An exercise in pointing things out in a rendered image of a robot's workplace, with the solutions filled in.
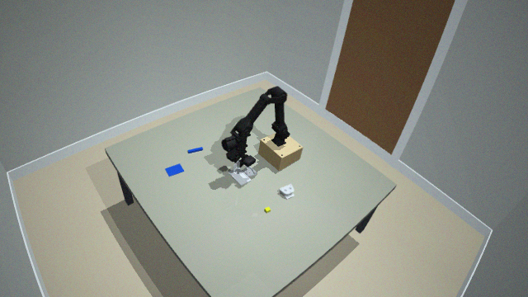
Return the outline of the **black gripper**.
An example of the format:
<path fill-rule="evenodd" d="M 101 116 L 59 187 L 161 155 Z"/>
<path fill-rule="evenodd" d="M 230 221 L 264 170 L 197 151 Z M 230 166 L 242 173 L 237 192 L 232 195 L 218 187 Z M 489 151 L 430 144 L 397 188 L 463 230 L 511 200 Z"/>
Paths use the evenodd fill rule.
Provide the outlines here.
<path fill-rule="evenodd" d="M 236 149 L 240 149 L 241 150 L 241 160 L 239 160 L 240 162 L 240 167 L 243 166 L 243 164 L 247 167 L 250 167 L 251 165 L 253 165 L 255 162 L 256 162 L 256 159 L 254 157 L 252 157 L 251 155 L 247 155 L 245 154 L 247 152 L 246 150 L 246 147 L 248 145 L 246 144 L 244 147 L 239 147 L 237 146 Z"/>

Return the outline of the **blue flat rectangular plate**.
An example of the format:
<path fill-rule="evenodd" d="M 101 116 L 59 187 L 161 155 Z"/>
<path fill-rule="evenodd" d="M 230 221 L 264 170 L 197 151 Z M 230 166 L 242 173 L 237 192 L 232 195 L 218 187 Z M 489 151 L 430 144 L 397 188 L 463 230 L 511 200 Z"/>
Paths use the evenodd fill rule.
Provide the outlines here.
<path fill-rule="evenodd" d="M 180 163 L 178 163 L 177 165 L 174 165 L 174 166 L 171 166 L 171 167 L 168 167 L 168 168 L 165 168 L 165 171 L 167 172 L 168 176 L 173 176 L 173 175 L 176 175 L 180 172 L 184 172 L 182 166 Z"/>

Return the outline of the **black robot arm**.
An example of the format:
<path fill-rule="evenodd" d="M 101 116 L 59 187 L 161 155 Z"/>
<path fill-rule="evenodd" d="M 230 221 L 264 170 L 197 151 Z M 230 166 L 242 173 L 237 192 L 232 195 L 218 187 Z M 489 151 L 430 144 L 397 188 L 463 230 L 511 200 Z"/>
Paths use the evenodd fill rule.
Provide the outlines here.
<path fill-rule="evenodd" d="M 271 95 L 271 98 L 269 97 Z M 276 132 L 274 142 L 278 147 L 286 144 L 285 139 L 290 136 L 285 123 L 285 106 L 288 94 L 279 86 L 272 87 L 266 93 L 260 96 L 258 102 L 248 112 L 248 114 L 239 120 L 239 122 L 230 131 L 232 136 L 224 138 L 221 141 L 222 148 L 227 151 L 226 157 L 231 162 L 237 162 L 241 157 L 241 150 L 237 146 L 244 147 L 247 143 L 247 137 L 253 127 L 254 121 L 262 113 L 268 104 L 275 104 L 276 121 L 272 123 L 272 129 Z M 238 134 L 235 132 L 237 130 Z"/>

